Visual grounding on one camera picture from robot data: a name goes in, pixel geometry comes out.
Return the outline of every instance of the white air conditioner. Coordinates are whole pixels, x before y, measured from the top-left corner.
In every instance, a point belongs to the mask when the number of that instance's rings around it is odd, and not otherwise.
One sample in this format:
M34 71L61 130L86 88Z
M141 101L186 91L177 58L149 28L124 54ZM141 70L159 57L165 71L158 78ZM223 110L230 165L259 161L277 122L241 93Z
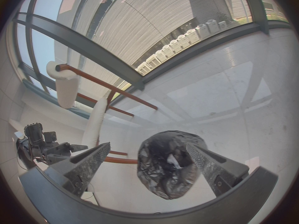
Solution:
M187 40L185 35L179 35L178 42L180 43L181 47L183 47L183 48L187 48L188 46L190 46L190 43Z
M208 36L210 36L210 32L206 24L199 24L195 28L195 30L197 31L201 40L206 39Z
M188 30L185 35L188 37L191 44L199 41L199 36L195 29Z
M224 31L227 29L227 25L226 25L226 22L225 21L221 21L218 23L219 24L219 27L220 27L220 30L221 31Z
M164 55L164 53L161 50L156 51L156 58L162 63L167 60L167 57Z
M148 67L146 62L142 62L136 69L137 72L139 72L141 75L146 75L149 73L152 69Z
M217 22L216 22L214 19L210 19L210 20L208 20L208 21L206 22L206 24L207 24L207 26L208 26L208 28L210 29L210 32L211 32L212 34L217 33L217 32L220 31L220 30L219 30L219 27L218 27L218 24L217 24Z
M161 62L157 59L156 54L152 54L149 58L147 58L146 63L151 69L154 69L161 64Z
M169 45L163 46L162 52L166 55L167 58L171 58L174 55L174 52L173 50L171 50Z
M178 43L177 40L172 40L170 43L169 43L171 49L173 49L176 53L180 52L182 50L180 44Z

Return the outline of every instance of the chair backrest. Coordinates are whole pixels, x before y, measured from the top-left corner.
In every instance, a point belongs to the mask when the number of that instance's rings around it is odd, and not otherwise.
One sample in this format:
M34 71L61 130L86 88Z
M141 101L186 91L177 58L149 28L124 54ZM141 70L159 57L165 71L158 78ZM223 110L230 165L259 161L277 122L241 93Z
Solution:
M103 123L104 114L106 112L106 107L106 98L100 98L95 104L83 134L81 142L82 145L87 145L88 148L96 146L100 134L101 125Z
M47 64L47 73L56 80L58 103L62 108L71 108L76 100L79 88L79 76L71 70L56 71L57 62Z

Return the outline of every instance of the trash bin liner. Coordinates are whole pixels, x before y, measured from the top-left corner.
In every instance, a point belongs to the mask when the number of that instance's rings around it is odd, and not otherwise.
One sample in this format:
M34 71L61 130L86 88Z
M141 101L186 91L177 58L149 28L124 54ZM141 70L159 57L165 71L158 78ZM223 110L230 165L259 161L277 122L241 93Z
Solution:
M186 150L187 143L206 148L198 135L182 131L160 132L142 142L137 175L148 190L169 200L192 187L199 170Z

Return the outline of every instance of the glossy floor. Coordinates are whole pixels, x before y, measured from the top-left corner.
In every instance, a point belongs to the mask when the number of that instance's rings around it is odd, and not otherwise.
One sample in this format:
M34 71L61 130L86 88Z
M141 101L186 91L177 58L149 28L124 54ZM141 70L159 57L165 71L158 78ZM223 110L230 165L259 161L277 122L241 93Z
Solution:
M100 142L136 159L142 141L165 130L202 137L211 151L250 166L261 165L279 180L260 212L262 220L278 203L299 167L297 87L299 44L289 29L257 32L210 49L164 73L134 95L153 110L125 98L109 110ZM136 165L103 163L92 185L103 207L141 213L193 207L215 198L200 176L185 196L163 200L139 181Z

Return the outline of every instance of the white leather upholstery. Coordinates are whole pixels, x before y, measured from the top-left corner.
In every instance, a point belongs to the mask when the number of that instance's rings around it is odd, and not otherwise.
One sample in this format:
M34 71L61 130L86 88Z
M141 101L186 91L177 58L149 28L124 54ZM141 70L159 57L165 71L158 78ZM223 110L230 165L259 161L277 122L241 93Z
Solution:
M71 108L76 100L79 88L79 76L71 70L56 71L57 62L47 64L47 73L56 80L58 103L62 108Z
M88 148L95 147L100 135L101 125L103 123L104 114L107 107L107 99L100 98L95 104L92 113L88 119L85 132L82 138L82 145L87 145Z

